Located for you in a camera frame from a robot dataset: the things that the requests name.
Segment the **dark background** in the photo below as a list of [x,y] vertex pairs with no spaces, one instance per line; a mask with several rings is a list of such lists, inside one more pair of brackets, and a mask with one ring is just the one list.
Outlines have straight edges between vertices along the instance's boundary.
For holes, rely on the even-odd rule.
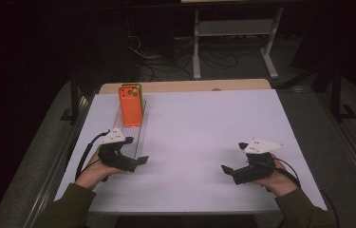
[[[293,66],[307,70],[333,54],[332,63],[356,85],[356,1],[325,1],[284,12],[278,33],[305,36]],[[192,35],[193,14],[153,14],[130,15],[129,31],[173,59],[171,38]],[[77,77],[84,94],[95,93],[103,83],[137,80],[125,16],[123,11],[65,15],[48,1],[0,1],[0,200],[50,104],[71,76]]]

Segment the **green sleeve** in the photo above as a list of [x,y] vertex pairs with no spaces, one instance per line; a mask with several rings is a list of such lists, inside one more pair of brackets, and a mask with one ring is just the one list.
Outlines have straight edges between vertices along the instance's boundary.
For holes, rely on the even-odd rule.
[[315,207],[301,190],[295,190],[275,199],[284,215],[286,228],[336,227],[334,218]]
[[96,194],[77,184],[71,183],[63,196],[50,204],[37,218],[34,228],[84,227],[88,209]]

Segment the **hand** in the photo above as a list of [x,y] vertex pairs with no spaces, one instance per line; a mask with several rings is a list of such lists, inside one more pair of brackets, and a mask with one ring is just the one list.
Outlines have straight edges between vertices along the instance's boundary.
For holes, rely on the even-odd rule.
[[91,157],[86,169],[81,173],[80,177],[76,179],[76,184],[93,190],[95,186],[106,177],[124,172],[121,169],[103,164],[98,157],[99,150],[100,147],[98,147],[95,154]]
[[[277,168],[285,169],[285,166],[277,159],[274,159],[275,166]],[[256,180],[255,183],[260,184],[262,187],[270,189],[277,197],[282,197],[288,193],[298,189],[298,186],[288,177],[275,171],[267,178],[262,180]]]

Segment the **white table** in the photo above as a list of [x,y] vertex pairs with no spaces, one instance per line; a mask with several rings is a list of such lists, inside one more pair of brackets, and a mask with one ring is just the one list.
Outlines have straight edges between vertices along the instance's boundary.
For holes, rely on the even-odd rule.
[[[296,170],[314,205],[327,209],[273,89],[146,93],[141,154],[148,163],[114,175],[96,189],[90,212],[115,215],[255,214],[277,211],[272,193],[234,184],[221,164],[247,166],[238,143],[262,138],[284,143],[275,155]],[[96,95],[56,199],[66,190],[86,145],[113,126],[116,94]],[[90,157],[99,141],[93,146]]]

